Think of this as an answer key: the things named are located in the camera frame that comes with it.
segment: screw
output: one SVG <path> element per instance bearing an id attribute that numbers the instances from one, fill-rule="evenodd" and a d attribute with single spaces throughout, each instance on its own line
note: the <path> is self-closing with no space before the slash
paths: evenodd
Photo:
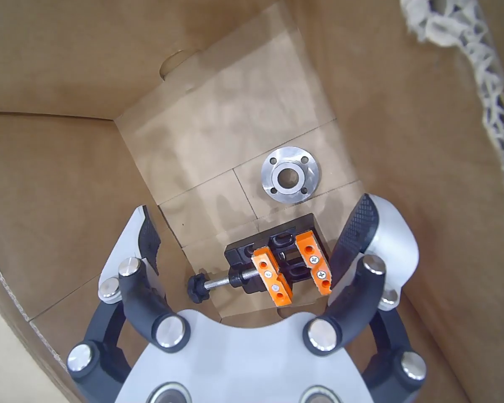
<path id="1" fill-rule="evenodd" d="M 386 266 L 384 261 L 377 255 L 364 255 L 362 257 L 364 267 L 375 275 L 384 275 Z"/>
<path id="2" fill-rule="evenodd" d="M 136 257 L 129 257 L 128 259 L 124 259 L 119 267 L 118 272 L 123 277 L 128 277 L 129 275 L 133 275 L 140 268 L 140 261 Z"/>
<path id="3" fill-rule="evenodd" d="M 403 372 L 412 380 L 421 382 L 425 379 L 427 368 L 422 357 L 416 352 L 407 351 L 402 356 Z"/>
<path id="4" fill-rule="evenodd" d="M 316 318 L 308 327 L 308 339 L 314 348 L 328 352 L 336 347 L 338 336 L 332 324 Z"/>
<path id="5" fill-rule="evenodd" d="M 91 357 L 91 348 L 87 344 L 79 344 L 69 353 L 67 365 L 71 371 L 79 372 L 89 365 Z"/>
<path id="6" fill-rule="evenodd" d="M 110 298 L 115 296 L 118 293 L 119 290 L 119 282 L 116 277 L 110 277 L 104 282 L 101 283 L 101 286 L 99 288 L 100 294 L 104 298 Z"/>
<path id="7" fill-rule="evenodd" d="M 386 305 L 394 305 L 398 300 L 398 293 L 394 289 L 387 289 L 383 292 L 381 301 Z"/>
<path id="8" fill-rule="evenodd" d="M 185 324 L 181 317 L 170 315 L 162 320 L 155 333 L 155 339 L 163 348 L 173 348 L 185 336 Z"/>

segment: cardboard floor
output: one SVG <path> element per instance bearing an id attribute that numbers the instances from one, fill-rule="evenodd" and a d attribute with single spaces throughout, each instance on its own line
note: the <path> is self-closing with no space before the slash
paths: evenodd
<path id="1" fill-rule="evenodd" d="M 362 193 L 302 37 L 283 2 L 185 61 L 116 120 L 193 269 L 227 272 L 227 244 L 313 212 L 330 246 Z M 306 202 L 263 190 L 271 150 L 298 146 L 321 169 Z M 274 307 L 269 294 L 212 291 L 222 318 Z M 294 304 L 319 292 L 296 284 Z"/>

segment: cardboard wall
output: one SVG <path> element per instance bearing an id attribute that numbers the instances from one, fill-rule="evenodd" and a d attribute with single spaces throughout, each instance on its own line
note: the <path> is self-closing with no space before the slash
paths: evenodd
<path id="1" fill-rule="evenodd" d="M 114 119 L 275 1 L 0 0 L 0 112 Z"/>
<path id="2" fill-rule="evenodd" d="M 504 181 L 457 50 L 419 44 L 399 0 L 285 0 L 365 189 L 420 248 L 406 293 L 473 403 L 504 402 Z"/>
<path id="3" fill-rule="evenodd" d="M 160 280 L 175 311 L 194 307 L 194 274 L 166 226 L 114 122 L 0 115 L 0 270 L 27 318 L 65 358 L 99 302 L 97 281 L 133 210 L 148 205 L 161 237 Z M 210 302 L 196 308 L 214 320 Z M 0 310 L 62 389 L 68 375 L 0 284 Z M 129 328 L 120 340 L 130 359 L 143 340 Z"/>

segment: orange vise jaw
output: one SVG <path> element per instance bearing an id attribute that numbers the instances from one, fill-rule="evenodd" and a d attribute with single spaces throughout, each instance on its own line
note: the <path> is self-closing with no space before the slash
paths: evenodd
<path id="1" fill-rule="evenodd" d="M 287 284 L 284 275 L 280 272 L 278 263 L 269 247 L 256 249 L 254 255 L 252 255 L 252 263 L 260 273 L 260 278 L 263 280 L 275 305 L 278 307 L 290 305 L 293 291 Z"/>
<path id="2" fill-rule="evenodd" d="M 327 258 L 317 240 L 314 233 L 309 230 L 298 234 L 295 238 L 295 244 L 300 252 L 300 256 L 310 269 L 312 280 L 314 280 L 319 293 L 322 296 L 327 296 L 331 293 L 332 275 L 331 269 L 328 266 Z"/>

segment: metal flange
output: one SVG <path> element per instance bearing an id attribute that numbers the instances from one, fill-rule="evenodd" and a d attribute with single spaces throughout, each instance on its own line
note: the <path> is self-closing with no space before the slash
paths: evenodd
<path id="1" fill-rule="evenodd" d="M 267 195 L 280 203 L 303 202 L 319 184 L 319 167 L 306 150 L 282 147 L 263 162 L 261 182 Z"/>

